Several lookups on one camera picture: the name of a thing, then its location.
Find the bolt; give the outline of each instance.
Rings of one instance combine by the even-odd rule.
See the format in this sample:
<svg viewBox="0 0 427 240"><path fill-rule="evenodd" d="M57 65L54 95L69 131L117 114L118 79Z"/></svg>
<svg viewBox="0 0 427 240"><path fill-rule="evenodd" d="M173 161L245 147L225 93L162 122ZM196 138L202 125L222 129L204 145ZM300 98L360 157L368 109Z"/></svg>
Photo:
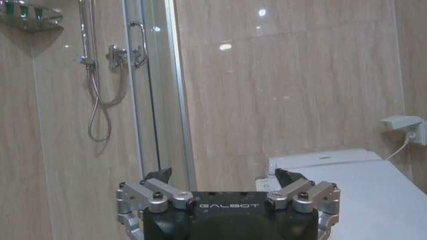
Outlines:
<svg viewBox="0 0 427 240"><path fill-rule="evenodd" d="M152 199L153 200L161 200L162 199L162 193L156 191L153 194L152 194Z"/></svg>
<svg viewBox="0 0 427 240"><path fill-rule="evenodd" d="M297 198L299 199L308 199L308 193L305 191L301 191L299 194L297 194Z"/></svg>
<svg viewBox="0 0 427 240"><path fill-rule="evenodd" d="M137 217L140 219L142 219L142 216L144 216L144 211L142 210L137 210Z"/></svg>
<svg viewBox="0 0 427 240"><path fill-rule="evenodd" d="M273 200L278 200L278 199L282 199L284 196L280 192L272 192L269 197L273 199Z"/></svg>
<svg viewBox="0 0 427 240"><path fill-rule="evenodd" d="M178 198L185 198L186 196L188 196L188 192L186 191L182 191L182 192L180 192L178 194L177 194L177 197Z"/></svg>
<svg viewBox="0 0 427 240"><path fill-rule="evenodd" d="M197 201L190 199L186 203L185 203L185 208L188 209L189 213L193 214L194 210L197 208Z"/></svg>
<svg viewBox="0 0 427 240"><path fill-rule="evenodd" d="M265 200L264 205L265 205L266 209L269 209L269 210L273 210L276 207L276 204L270 199Z"/></svg>

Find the corner shelf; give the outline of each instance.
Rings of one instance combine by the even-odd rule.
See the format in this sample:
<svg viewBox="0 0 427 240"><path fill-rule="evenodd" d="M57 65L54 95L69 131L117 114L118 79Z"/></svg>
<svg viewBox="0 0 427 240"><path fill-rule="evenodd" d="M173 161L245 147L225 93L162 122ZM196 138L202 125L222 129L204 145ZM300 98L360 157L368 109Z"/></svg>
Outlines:
<svg viewBox="0 0 427 240"><path fill-rule="evenodd" d="M0 0L0 23L26 33L64 29L58 23L62 15L42 6L22 0Z"/></svg>

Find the robotic hand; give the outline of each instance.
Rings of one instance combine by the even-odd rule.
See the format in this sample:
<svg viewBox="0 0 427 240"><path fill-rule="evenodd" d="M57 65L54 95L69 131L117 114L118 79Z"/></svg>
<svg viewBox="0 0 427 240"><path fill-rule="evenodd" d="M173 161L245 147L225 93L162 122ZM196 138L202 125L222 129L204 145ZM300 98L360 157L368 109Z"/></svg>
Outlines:
<svg viewBox="0 0 427 240"><path fill-rule="evenodd" d="M280 191L189 192L168 185L170 174L118 185L117 220L130 240L325 240L339 222L335 183L276 169Z"/></svg>

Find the glass shower enclosure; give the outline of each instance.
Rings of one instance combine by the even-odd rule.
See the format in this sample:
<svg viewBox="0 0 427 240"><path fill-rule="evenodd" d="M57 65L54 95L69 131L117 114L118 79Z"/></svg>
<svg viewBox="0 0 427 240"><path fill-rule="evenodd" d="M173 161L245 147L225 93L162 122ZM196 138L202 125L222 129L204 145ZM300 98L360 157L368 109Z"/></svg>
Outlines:
<svg viewBox="0 0 427 240"><path fill-rule="evenodd" d="M174 1L121 0L121 6L141 174L172 167L169 183L194 190ZM132 54L144 44L148 62L137 67Z"/></svg>

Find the toilet lid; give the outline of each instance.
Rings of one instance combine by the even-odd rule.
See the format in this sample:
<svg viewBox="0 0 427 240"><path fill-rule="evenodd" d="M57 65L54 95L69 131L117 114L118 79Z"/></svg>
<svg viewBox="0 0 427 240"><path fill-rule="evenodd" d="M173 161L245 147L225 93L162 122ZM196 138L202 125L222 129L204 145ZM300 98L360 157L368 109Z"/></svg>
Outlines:
<svg viewBox="0 0 427 240"><path fill-rule="evenodd" d="M339 223L332 227L329 240L427 239L427 195L379 156L308 160L300 155L270 159L269 163L301 173L316 183L337 184Z"/></svg>

